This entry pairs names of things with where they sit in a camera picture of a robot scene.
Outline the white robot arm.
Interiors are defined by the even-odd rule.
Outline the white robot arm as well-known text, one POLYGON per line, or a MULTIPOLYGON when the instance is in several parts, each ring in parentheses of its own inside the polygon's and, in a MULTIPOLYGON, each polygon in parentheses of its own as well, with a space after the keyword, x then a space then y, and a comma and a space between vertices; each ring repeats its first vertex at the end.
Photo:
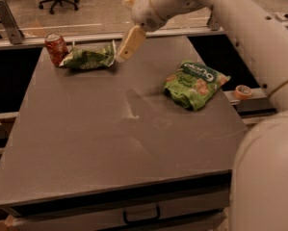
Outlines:
POLYGON ((234 160, 230 231, 288 231, 288 29, 251 0, 124 0, 134 27, 118 51, 129 59, 148 32, 207 7, 277 113, 243 138, 234 160))

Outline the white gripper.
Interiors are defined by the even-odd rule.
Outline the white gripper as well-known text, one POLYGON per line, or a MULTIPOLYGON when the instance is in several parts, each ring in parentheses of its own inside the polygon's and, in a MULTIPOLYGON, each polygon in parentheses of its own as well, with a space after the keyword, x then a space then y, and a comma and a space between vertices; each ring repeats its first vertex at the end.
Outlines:
POLYGON ((153 8, 151 0, 123 0, 122 5, 131 9, 131 18, 135 22, 124 36, 117 51, 117 61, 129 60, 143 44, 146 32, 155 32, 162 28, 166 21, 153 8))

